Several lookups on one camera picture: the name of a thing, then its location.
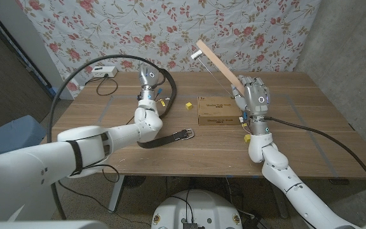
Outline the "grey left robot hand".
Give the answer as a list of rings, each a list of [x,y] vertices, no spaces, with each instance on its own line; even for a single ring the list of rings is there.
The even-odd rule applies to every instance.
[[[141,64],[139,69],[139,81],[142,88],[156,88],[159,76],[158,71],[153,66]]]

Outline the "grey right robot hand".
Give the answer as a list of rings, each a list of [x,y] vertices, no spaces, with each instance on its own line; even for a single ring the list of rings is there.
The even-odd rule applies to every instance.
[[[244,87],[244,93],[241,95],[234,85],[231,85],[231,88],[239,109],[249,117],[266,115],[270,104],[269,88],[260,77],[239,75],[238,79]]]

